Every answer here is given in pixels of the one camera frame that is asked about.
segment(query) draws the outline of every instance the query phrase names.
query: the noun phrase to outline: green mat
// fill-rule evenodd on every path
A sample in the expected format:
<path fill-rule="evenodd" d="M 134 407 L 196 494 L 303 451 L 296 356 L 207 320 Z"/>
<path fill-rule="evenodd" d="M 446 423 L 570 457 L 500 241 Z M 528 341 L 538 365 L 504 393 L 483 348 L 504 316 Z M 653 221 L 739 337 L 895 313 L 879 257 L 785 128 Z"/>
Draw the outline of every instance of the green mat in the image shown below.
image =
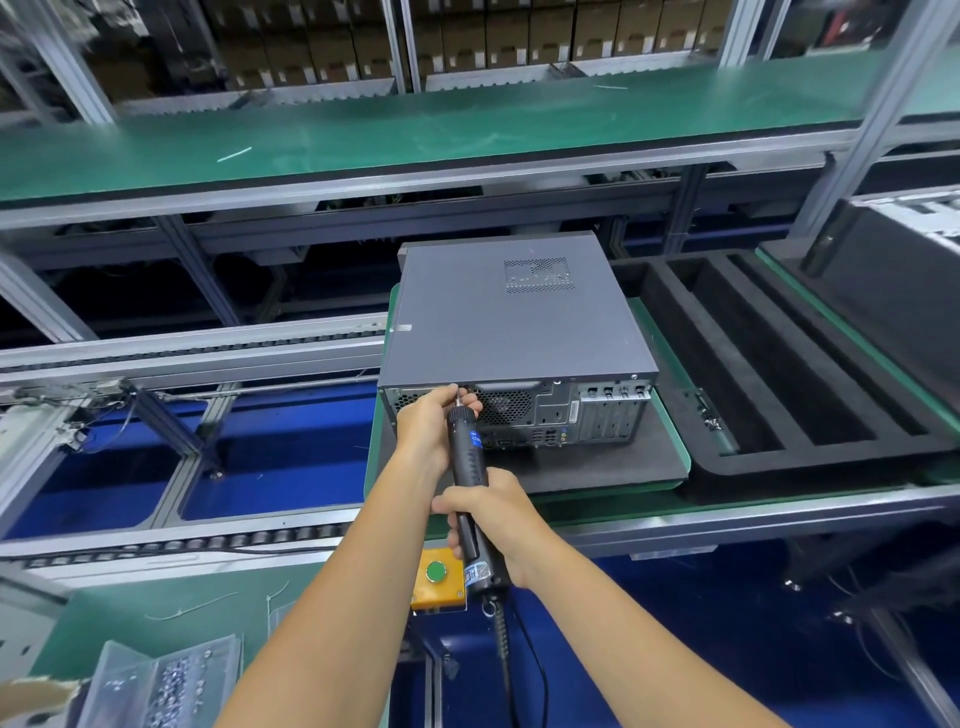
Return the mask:
<path fill-rule="evenodd" d="M 851 123 L 880 54 L 7 131 L 0 202 Z M 960 109 L 958 61 L 950 49 L 910 113 Z"/>

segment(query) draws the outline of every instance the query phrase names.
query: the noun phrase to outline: label sticker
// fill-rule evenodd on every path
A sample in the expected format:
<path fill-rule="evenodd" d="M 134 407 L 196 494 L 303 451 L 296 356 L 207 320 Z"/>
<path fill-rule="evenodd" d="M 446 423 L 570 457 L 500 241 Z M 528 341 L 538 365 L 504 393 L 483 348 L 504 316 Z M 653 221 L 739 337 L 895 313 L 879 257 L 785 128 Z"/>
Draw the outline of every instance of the label sticker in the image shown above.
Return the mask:
<path fill-rule="evenodd" d="M 470 584 L 480 581 L 480 579 L 486 579 L 488 576 L 490 576 L 490 566 L 486 561 L 470 564 L 464 569 L 464 586 L 468 587 Z"/>

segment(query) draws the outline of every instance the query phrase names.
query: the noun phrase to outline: computer tower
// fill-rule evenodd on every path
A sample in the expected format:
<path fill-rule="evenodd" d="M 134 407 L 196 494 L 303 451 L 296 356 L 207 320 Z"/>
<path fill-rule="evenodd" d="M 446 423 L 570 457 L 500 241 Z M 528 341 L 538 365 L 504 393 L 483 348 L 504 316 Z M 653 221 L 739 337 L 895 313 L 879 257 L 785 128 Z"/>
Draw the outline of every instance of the computer tower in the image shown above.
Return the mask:
<path fill-rule="evenodd" d="M 390 422 L 455 382 L 486 448 L 628 443 L 657 365 L 591 232 L 415 243 L 379 390 Z"/>

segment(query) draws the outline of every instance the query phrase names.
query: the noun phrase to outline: ventilation grille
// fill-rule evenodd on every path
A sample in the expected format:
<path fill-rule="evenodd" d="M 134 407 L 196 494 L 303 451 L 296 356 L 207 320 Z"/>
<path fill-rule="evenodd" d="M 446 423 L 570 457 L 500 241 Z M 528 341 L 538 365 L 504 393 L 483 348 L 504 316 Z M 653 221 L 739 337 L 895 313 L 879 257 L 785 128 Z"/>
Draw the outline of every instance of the ventilation grille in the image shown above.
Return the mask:
<path fill-rule="evenodd" d="M 533 260 L 505 260 L 507 290 L 511 293 L 539 293 L 573 288 L 565 257 L 541 257 Z"/>
<path fill-rule="evenodd" d="M 526 425 L 533 398 L 529 392 L 477 392 L 483 402 L 480 412 L 482 425 Z"/>
<path fill-rule="evenodd" d="M 401 409 L 403 409 L 405 406 L 407 406 L 408 404 L 413 404 L 413 403 L 414 403 L 415 401 L 417 401 L 419 398 L 420 398 L 420 395 L 419 395 L 419 394 L 417 394 L 417 395 L 412 395 L 412 394 L 409 394 L 408 392 L 404 392 L 403 394 L 399 394 L 399 395 L 396 396 L 396 401 L 394 402 L 394 404 L 395 404 L 395 410 L 396 410 L 397 412 L 399 412 L 399 411 L 400 411 Z"/>

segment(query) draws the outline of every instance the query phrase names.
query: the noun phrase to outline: metal rail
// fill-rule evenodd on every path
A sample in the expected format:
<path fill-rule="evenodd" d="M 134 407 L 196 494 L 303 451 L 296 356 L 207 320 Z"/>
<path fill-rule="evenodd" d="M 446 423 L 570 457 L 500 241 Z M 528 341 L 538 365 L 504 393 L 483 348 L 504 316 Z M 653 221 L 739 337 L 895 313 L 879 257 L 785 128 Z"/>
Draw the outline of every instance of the metal rail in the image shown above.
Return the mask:
<path fill-rule="evenodd" d="M 338 179 L 238 186 L 231 189 L 190 189 L 143 197 L 39 203 L 0 210 L 0 230 L 40 228 L 69 223 L 156 217 L 158 215 L 288 205 L 349 197 L 397 194 L 430 189 L 462 187 L 487 182 L 517 182 L 554 175 L 621 172 L 668 165 L 725 161 L 731 157 L 770 155 L 777 152 L 831 152 L 846 149 L 855 139 L 855 129 L 831 129 L 803 133 L 764 133 L 750 138 L 683 144 L 673 140 L 664 146 L 635 151 L 571 156 L 557 153 L 552 159 L 488 164 L 451 162 L 446 168 L 413 172 L 375 170 Z"/>
<path fill-rule="evenodd" d="M 70 397 L 117 378 L 172 389 L 374 369 L 386 326 L 382 313 L 14 349 L 0 353 L 0 388 Z"/>

